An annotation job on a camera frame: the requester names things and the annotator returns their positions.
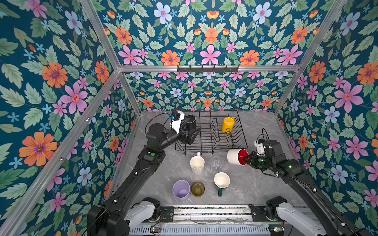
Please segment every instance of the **clear glass cup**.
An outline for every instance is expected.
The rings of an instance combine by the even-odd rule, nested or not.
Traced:
[[[214,156],[211,158],[211,169],[218,172],[223,168],[225,161],[222,157]]]

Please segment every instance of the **table surface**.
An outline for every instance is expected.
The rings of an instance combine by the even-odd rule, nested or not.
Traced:
[[[133,143],[129,143],[131,152],[127,159],[126,168],[122,172],[124,180],[136,163],[136,157],[147,143],[144,134],[144,127],[151,118],[158,113],[142,113],[138,132]],[[271,112],[239,111],[245,138],[248,143],[247,151],[255,151],[254,141],[261,134],[261,129],[265,128],[270,139],[279,141],[288,159],[293,157],[292,148],[289,146],[286,137],[279,125],[277,117]],[[153,123],[163,121],[164,115],[156,118]],[[227,161],[225,153],[201,153],[205,159],[204,170],[201,175],[195,175],[191,171],[190,159],[196,154],[184,155],[182,151],[175,151],[175,146],[171,145],[165,149],[166,157],[157,171],[143,185],[133,203],[140,202],[145,197],[152,197],[160,200],[162,205],[204,205],[204,204],[265,204],[267,200],[278,195],[284,197],[293,204],[304,203],[301,197],[295,193],[281,178],[266,176],[260,170],[250,166],[231,165]],[[230,177],[230,185],[224,191],[222,197],[218,197],[217,189],[214,185],[215,171],[212,171],[210,160],[213,156],[223,158],[225,165],[222,172]],[[186,180],[189,184],[200,181],[205,186],[205,192],[201,197],[195,197],[190,193],[188,200],[180,201],[172,194],[173,184],[178,180]]]

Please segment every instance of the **purple cup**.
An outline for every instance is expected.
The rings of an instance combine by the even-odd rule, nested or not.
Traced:
[[[185,201],[189,197],[190,185],[185,180],[179,180],[173,185],[172,192],[177,199]]]

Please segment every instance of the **yellow mug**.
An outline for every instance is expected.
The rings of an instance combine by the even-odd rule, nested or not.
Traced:
[[[235,117],[226,117],[223,120],[222,131],[226,133],[226,130],[229,129],[229,131],[231,132],[234,125],[235,125]]]

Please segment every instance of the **brown glass cup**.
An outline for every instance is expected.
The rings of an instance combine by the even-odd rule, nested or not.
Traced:
[[[192,184],[191,192],[195,197],[200,197],[205,192],[205,186],[201,182],[195,182]]]

